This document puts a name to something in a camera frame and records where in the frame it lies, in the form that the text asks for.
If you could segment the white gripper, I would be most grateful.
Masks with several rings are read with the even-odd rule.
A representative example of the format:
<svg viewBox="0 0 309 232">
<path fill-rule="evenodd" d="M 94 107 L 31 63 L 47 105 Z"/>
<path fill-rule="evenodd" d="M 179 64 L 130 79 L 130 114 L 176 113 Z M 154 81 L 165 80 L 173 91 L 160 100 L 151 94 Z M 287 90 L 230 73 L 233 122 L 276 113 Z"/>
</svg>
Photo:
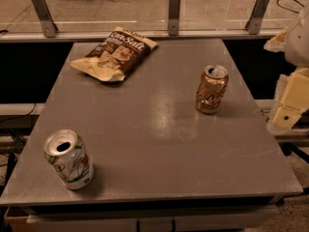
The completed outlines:
<svg viewBox="0 0 309 232">
<path fill-rule="evenodd" d="M 309 67 L 309 4 L 300 10 L 289 28 L 284 28 L 265 43 L 264 50 L 285 51 L 288 62 Z M 308 109 L 309 68 L 297 68 L 290 75 L 281 74 L 268 115 L 267 130 L 271 133 L 290 131 Z"/>
</svg>

